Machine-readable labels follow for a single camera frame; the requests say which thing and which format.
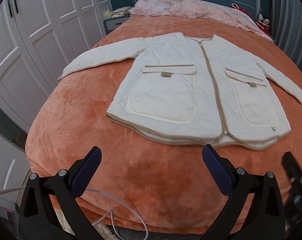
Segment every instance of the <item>white jacket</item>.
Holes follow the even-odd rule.
[[[265,148],[291,130],[270,78],[302,104],[302,90],[259,57],[225,39],[170,33],[89,50],[63,77],[135,58],[107,116],[155,141]]]

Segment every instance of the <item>pink lace fabric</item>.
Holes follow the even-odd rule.
[[[268,40],[272,40],[261,31],[254,21],[245,13],[200,0],[139,0],[129,10],[131,15],[141,16],[177,16],[184,18],[203,18],[222,22],[231,26],[253,32]]]

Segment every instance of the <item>jacket pocket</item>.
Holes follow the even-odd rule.
[[[170,122],[189,122],[194,115],[194,65],[145,66],[125,110]]]
[[[225,69],[241,117],[252,125],[278,125],[276,105],[271,91],[263,79]]]

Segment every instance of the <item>orange bedspread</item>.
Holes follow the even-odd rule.
[[[135,16],[97,46],[135,37],[182,32],[190,37],[216,34],[252,52],[291,78],[302,89],[302,73],[271,41],[243,29],[205,19]],[[201,146],[168,146],[149,141],[111,122],[105,111],[133,60],[79,71],[64,78],[36,117],[27,138],[26,155],[31,170],[40,176],[55,175],[83,158],[93,146],[102,150],[102,163],[89,188],[121,199],[155,232],[203,234],[222,210],[223,196],[202,161]],[[291,151],[302,168],[302,105],[271,82],[287,114],[292,132],[274,146],[254,151],[238,146],[217,149],[235,167],[263,175],[273,171],[285,200],[290,183],[281,157]],[[237,222],[249,209],[248,198]],[[93,192],[77,198],[93,221],[113,209],[116,225],[136,230],[144,227],[125,207]]]

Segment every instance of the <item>gray curtain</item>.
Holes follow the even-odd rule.
[[[302,72],[302,4],[300,0],[272,0],[270,34]]]

